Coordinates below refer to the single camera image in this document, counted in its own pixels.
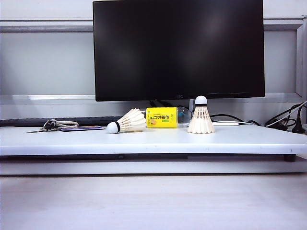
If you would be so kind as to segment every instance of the black monitor screen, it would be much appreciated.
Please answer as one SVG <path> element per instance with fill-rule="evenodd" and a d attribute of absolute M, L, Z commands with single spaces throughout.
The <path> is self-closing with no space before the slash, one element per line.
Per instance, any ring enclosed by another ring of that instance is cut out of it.
<path fill-rule="evenodd" d="M 97 101 L 264 96 L 261 0 L 93 3 Z"/>

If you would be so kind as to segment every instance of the black keyboard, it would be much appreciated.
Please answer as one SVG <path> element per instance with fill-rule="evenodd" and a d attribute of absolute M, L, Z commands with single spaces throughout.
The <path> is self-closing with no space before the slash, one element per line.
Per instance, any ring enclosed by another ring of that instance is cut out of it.
<path fill-rule="evenodd" d="M 54 118 L 58 121 L 75 121 L 79 126 L 107 126 L 110 122 L 117 121 L 121 116 L 95 116 L 95 117 L 63 117 Z M 44 123 L 52 118 L 24 118 L 0 120 L 0 127 L 42 127 Z"/>

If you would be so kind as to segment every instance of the upright shuttlecock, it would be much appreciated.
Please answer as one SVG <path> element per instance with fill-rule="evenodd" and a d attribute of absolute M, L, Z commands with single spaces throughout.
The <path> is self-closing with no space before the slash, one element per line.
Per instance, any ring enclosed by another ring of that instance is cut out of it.
<path fill-rule="evenodd" d="M 121 119 L 107 125 L 108 133 L 136 132 L 146 127 L 146 119 L 140 109 L 131 109 Z"/>
<path fill-rule="evenodd" d="M 207 98 L 198 96 L 195 100 L 195 112 L 190 122 L 189 133 L 214 133 L 214 126 L 207 109 Z"/>

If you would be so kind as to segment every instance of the card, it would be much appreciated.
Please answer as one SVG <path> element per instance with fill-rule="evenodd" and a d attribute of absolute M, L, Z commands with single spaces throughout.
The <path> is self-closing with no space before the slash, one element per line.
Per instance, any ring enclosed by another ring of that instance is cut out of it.
<path fill-rule="evenodd" d="M 106 127 L 102 126 L 78 126 L 78 127 L 62 127 L 60 128 L 61 131 L 68 132 L 68 131 L 86 131 L 86 130 L 101 130 L 106 129 Z"/>

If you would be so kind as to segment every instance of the black shelf foot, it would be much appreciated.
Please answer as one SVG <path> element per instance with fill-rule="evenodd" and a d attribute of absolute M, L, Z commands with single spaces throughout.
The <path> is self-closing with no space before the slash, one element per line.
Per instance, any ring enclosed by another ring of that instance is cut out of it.
<path fill-rule="evenodd" d="M 286 162 L 295 162 L 296 154 L 284 154 L 283 160 L 286 161 Z"/>

